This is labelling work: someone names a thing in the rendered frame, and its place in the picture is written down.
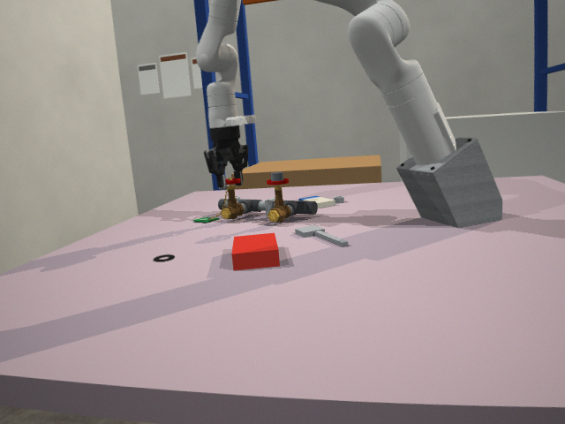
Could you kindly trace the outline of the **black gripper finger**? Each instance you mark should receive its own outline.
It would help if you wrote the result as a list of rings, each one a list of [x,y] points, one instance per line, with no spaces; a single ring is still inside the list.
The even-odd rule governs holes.
[[[236,157],[234,161],[230,161],[234,169],[234,178],[240,178],[241,182],[235,184],[236,186],[241,186],[243,184],[243,173],[242,170],[248,165],[248,145],[240,145],[238,151],[237,147],[232,148],[233,153]],[[244,158],[244,162],[243,162]]]
[[[218,185],[219,189],[224,190],[224,189],[227,188],[227,186],[226,186],[226,178],[225,178],[225,175],[223,175],[223,174],[225,172],[225,167],[228,164],[230,148],[225,148],[222,162],[220,162],[220,160],[216,156],[215,152],[216,152],[215,147],[210,149],[210,150],[205,150],[204,156],[206,158],[207,167],[208,167],[209,172],[214,173],[216,175],[217,185]],[[221,167],[221,169],[220,169],[220,167]]]

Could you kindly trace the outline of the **green tag on gold chain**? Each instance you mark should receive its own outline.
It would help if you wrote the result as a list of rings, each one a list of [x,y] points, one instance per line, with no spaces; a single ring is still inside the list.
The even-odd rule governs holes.
[[[227,188],[228,188],[228,186],[227,186]],[[226,190],[227,190],[227,188],[226,188]],[[227,193],[228,190],[227,190],[227,191],[226,191],[226,190],[225,190],[225,192]],[[228,196],[228,195],[227,195],[227,196]],[[225,199],[226,199],[227,196],[226,196],[226,194],[225,194]],[[225,200],[225,199],[224,199],[224,203],[225,203],[225,201],[227,200],[227,199],[226,199],[226,200]],[[225,205],[224,205],[224,203],[223,203],[223,207],[226,205],[226,203],[225,203]],[[222,211],[221,211],[221,212],[222,212]],[[221,214],[221,212],[220,212],[220,214]],[[220,214],[219,214],[219,215],[220,215]],[[217,215],[218,215],[218,214],[217,214]],[[217,215],[216,215],[215,217],[217,217]],[[219,215],[218,215],[218,216],[219,216]],[[212,218],[211,218],[211,217],[203,217],[203,218],[196,219],[196,220],[193,220],[193,221],[194,221],[194,222],[208,223],[208,222],[212,222],[212,221],[215,221],[215,220],[219,220],[219,218],[215,218],[215,217],[214,217],[214,216],[213,216]]]

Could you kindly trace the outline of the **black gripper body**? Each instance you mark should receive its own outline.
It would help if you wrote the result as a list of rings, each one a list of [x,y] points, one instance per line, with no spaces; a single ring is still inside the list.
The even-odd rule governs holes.
[[[240,149],[240,143],[238,141],[240,138],[239,125],[210,128],[210,136],[211,141],[214,142],[213,148],[215,147],[215,154],[221,162],[223,161],[225,148],[230,148],[228,161],[234,161],[236,159],[232,148],[237,147],[238,151]]]

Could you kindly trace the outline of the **red block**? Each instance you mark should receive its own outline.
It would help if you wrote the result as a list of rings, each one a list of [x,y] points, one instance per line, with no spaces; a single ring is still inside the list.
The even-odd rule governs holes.
[[[233,270],[279,267],[279,250],[274,233],[234,237]]]

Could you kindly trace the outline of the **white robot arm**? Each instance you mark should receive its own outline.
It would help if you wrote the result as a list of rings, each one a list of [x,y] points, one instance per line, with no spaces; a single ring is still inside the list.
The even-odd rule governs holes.
[[[393,0],[315,1],[355,16],[348,27],[350,45],[380,90],[415,164],[435,163],[456,152],[456,140],[419,62],[401,59],[394,48],[410,31],[403,9]],[[218,72],[216,82],[207,86],[209,128],[256,123],[254,115],[238,116],[237,52],[222,43],[237,29],[240,4],[241,0],[211,0],[208,22],[196,51],[202,71]]]

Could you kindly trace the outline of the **grey pipe manifold with clamps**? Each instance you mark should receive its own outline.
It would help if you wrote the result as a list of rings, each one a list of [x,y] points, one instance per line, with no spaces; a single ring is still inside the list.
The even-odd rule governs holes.
[[[315,215],[317,213],[318,205],[316,201],[283,201],[283,191],[279,185],[288,184],[287,178],[284,178],[283,181],[267,180],[267,185],[277,185],[277,187],[275,187],[275,197],[265,201],[235,197],[235,187],[232,187],[232,184],[240,182],[240,178],[226,179],[226,185],[230,185],[228,187],[229,198],[225,199],[227,202],[225,201],[224,207],[224,199],[218,201],[218,208],[222,210],[223,219],[236,219],[237,216],[263,210],[266,211],[266,216],[270,222],[283,222],[284,218],[289,218],[295,214]]]

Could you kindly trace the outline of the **black rubber ring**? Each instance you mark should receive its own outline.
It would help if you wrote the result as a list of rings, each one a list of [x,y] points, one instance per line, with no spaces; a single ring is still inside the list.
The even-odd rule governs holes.
[[[164,259],[164,260],[160,260],[160,258],[162,258],[162,257],[169,257],[169,258],[168,258],[168,259]],[[174,258],[175,258],[175,256],[172,255],[172,254],[165,254],[165,255],[160,255],[160,256],[155,257],[155,258],[154,258],[154,261],[170,261],[170,260],[172,260],[172,259],[174,259]]]

